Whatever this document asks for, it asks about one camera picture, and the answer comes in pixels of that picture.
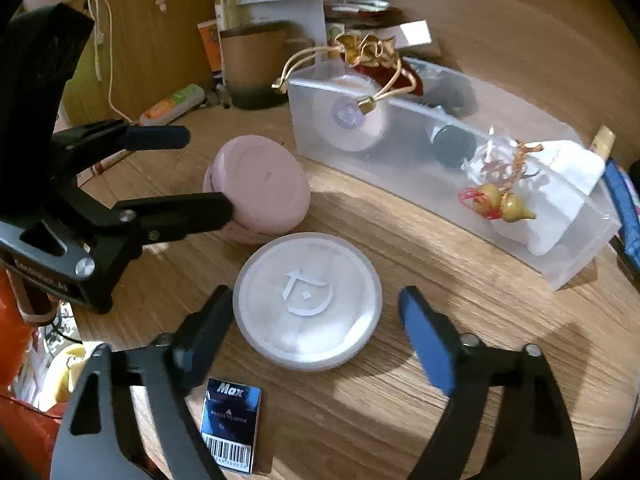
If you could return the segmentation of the pink round jar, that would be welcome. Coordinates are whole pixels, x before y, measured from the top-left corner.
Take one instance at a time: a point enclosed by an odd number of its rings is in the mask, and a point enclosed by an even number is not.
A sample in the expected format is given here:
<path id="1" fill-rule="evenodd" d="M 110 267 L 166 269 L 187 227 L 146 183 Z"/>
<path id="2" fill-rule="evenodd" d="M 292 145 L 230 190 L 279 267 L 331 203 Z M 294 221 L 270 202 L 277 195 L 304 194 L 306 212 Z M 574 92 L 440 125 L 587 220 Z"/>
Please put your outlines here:
<path id="1" fill-rule="evenodd" d="M 265 136 L 237 136 L 218 151 L 202 189 L 219 192 L 233 206 L 221 230 L 230 240 L 265 244 L 296 228 L 310 205 L 306 172 L 281 144 Z"/>

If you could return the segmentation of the blue Max card box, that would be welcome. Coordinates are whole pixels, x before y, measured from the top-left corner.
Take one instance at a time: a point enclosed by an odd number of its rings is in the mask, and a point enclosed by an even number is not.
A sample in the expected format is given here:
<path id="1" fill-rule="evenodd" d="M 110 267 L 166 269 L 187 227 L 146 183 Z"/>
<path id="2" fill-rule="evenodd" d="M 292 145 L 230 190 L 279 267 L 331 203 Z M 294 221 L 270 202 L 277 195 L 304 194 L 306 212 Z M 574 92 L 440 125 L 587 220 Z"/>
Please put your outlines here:
<path id="1" fill-rule="evenodd" d="M 208 378 L 201 436 L 221 468 L 252 474 L 262 390 Z"/>

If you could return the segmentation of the white round lidded container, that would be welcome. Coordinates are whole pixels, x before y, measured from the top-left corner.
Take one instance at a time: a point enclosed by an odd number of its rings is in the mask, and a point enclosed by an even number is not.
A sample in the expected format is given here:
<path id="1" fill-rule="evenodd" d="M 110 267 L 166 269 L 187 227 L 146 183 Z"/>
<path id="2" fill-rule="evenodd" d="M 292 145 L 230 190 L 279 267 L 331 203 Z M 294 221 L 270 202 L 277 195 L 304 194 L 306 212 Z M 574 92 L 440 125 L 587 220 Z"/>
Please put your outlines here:
<path id="1" fill-rule="evenodd" d="M 236 324 L 250 346 L 289 370 L 338 367 L 364 347 L 383 307 L 366 255 L 322 233 L 282 236 L 252 255 L 233 286 Z"/>

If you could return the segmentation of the orange green tube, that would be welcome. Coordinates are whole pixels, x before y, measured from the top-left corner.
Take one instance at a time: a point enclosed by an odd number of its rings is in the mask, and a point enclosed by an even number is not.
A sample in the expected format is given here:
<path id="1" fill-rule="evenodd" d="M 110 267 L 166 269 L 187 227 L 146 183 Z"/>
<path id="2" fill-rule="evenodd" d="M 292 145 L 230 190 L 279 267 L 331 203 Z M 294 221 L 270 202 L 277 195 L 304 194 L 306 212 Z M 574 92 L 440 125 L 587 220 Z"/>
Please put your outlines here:
<path id="1" fill-rule="evenodd" d="M 166 126 L 190 112 L 192 108 L 199 106 L 205 101 L 205 98 L 206 93 L 202 87 L 198 84 L 189 84 L 143 112 L 138 124 L 142 126 Z"/>

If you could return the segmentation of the orange printed packet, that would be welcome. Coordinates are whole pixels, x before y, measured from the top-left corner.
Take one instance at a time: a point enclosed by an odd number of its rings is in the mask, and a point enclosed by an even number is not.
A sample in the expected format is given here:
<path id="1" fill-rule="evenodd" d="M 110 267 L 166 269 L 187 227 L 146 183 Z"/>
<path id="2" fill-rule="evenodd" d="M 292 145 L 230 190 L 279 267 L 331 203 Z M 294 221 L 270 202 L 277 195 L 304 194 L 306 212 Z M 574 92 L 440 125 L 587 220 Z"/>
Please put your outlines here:
<path id="1" fill-rule="evenodd" d="M 218 27 L 216 20 L 210 20 L 198 24 L 198 33 L 200 34 L 206 58 L 215 78 L 222 78 L 222 56 L 218 35 Z"/>

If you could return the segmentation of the brown gradient ceramic mug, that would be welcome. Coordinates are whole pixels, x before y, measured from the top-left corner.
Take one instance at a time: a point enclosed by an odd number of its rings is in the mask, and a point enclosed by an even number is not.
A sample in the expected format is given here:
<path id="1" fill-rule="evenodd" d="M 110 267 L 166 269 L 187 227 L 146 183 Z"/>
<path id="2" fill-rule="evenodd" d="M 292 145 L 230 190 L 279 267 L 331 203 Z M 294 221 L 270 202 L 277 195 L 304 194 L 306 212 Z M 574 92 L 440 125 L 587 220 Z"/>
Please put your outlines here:
<path id="1" fill-rule="evenodd" d="M 286 101 L 271 85 L 296 52 L 314 46 L 297 24 L 280 21 L 244 25 L 220 33 L 224 83 L 241 110 L 264 110 Z"/>

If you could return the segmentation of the white tape roll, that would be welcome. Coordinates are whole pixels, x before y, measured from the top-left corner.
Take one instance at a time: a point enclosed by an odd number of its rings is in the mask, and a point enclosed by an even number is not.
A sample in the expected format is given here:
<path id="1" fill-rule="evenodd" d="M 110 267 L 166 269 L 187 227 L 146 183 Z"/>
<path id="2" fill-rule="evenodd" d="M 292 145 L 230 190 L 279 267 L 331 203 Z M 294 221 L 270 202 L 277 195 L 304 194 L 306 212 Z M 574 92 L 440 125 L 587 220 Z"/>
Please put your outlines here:
<path id="1" fill-rule="evenodd" d="M 312 124 L 319 136 L 344 152 L 370 150 L 383 139 L 388 123 L 385 105 L 368 114 L 358 107 L 360 99 L 376 91 L 375 85 L 355 75 L 332 78 L 330 84 L 331 89 L 318 90 L 312 100 Z"/>

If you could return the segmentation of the golden gourd charm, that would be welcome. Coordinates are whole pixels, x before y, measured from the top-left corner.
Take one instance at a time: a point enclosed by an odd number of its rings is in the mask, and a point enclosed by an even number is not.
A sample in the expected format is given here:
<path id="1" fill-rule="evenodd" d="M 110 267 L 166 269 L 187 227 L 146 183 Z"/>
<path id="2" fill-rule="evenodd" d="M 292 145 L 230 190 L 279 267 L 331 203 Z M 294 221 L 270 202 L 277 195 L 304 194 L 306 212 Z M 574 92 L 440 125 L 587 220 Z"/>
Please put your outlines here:
<path id="1" fill-rule="evenodd" d="M 502 220 L 506 223 L 515 223 L 535 220 L 537 215 L 526 206 L 525 200 L 515 193 L 515 188 L 519 180 L 533 177 L 533 174 L 525 173 L 526 157 L 529 154 L 539 153 L 543 149 L 541 144 L 527 146 L 518 141 L 515 154 L 508 164 L 501 160 L 486 162 L 485 168 L 491 174 L 496 172 L 498 177 L 465 188 L 458 193 L 458 201 L 489 221 Z"/>

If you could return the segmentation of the blue patchwork pouch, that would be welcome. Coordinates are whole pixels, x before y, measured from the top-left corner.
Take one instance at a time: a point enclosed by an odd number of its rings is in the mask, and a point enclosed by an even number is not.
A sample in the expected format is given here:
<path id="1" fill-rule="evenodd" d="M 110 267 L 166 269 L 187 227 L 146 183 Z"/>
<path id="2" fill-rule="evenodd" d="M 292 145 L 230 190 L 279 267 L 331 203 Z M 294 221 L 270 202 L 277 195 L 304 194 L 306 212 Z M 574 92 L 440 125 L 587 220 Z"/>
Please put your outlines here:
<path id="1" fill-rule="evenodd" d="M 605 164 L 603 180 L 611 195 L 620 230 L 618 238 L 622 253 L 635 274 L 639 273 L 639 195 L 626 172 L 609 158 Z"/>

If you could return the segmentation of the white folded cloth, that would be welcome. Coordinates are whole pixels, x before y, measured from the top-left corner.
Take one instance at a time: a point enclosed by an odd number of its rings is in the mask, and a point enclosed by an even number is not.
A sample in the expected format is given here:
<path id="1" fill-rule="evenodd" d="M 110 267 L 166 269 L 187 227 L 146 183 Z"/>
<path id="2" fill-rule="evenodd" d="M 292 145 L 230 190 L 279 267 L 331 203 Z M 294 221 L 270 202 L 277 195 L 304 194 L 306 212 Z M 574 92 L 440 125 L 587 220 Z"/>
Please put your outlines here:
<path id="1" fill-rule="evenodd" d="M 585 203 L 585 197 L 604 173 L 604 159 L 571 140 L 544 141 L 544 149 L 525 159 L 528 177 L 518 181 L 515 193 L 537 218 L 491 223 L 509 240 L 541 257 L 556 245 Z"/>

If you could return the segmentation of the translucent plastic storage bin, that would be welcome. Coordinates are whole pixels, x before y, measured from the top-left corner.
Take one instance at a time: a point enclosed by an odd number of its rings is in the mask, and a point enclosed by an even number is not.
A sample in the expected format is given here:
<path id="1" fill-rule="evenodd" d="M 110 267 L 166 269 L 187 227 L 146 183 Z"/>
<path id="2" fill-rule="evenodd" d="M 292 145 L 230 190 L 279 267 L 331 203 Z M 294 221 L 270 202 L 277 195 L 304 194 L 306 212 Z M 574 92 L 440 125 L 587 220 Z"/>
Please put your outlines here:
<path id="1" fill-rule="evenodd" d="M 585 197 L 576 219 L 541 257 L 497 233 L 493 221 L 458 201 L 458 193 L 498 177 L 485 168 L 486 162 L 501 160 L 508 164 L 518 141 L 534 146 L 544 141 L 571 140 L 585 148 L 577 133 L 565 122 L 488 82 L 420 60 L 412 60 L 411 66 L 422 79 L 423 93 L 379 102 L 388 114 L 383 139 L 370 150 L 355 153 L 338 150 L 319 136 L 312 124 L 311 105 L 318 90 L 333 87 L 332 78 L 364 77 L 337 60 L 296 72 L 288 84 L 288 98 L 299 154 L 438 214 L 531 266 L 551 287 L 562 287 L 620 229 L 620 218 L 601 178 Z M 475 155 L 459 170 L 443 167 L 434 157 L 432 135 L 446 125 L 475 136 Z"/>

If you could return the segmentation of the cream small bottle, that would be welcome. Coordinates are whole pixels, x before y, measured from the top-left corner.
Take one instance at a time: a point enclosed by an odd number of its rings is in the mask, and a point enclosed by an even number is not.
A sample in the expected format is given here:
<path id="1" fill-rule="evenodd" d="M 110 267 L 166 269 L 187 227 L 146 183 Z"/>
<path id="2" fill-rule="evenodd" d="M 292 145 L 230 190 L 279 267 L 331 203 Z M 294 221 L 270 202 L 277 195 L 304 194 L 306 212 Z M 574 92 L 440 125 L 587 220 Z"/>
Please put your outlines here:
<path id="1" fill-rule="evenodd" d="M 590 151 L 607 162 L 611 156 L 615 140 L 615 133 L 608 126 L 602 125 L 591 142 Z"/>

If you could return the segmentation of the white small cardboard box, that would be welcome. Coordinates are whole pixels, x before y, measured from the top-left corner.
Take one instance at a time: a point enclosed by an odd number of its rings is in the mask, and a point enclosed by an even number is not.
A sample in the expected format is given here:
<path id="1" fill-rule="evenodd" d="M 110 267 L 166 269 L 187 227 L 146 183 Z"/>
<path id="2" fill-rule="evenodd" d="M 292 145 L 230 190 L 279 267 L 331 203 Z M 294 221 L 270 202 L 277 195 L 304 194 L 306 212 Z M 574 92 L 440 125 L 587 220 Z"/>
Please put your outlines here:
<path id="1" fill-rule="evenodd" d="M 397 49 L 429 46 L 433 43 L 430 28 L 425 20 L 402 23 L 378 30 L 381 39 L 395 40 Z"/>

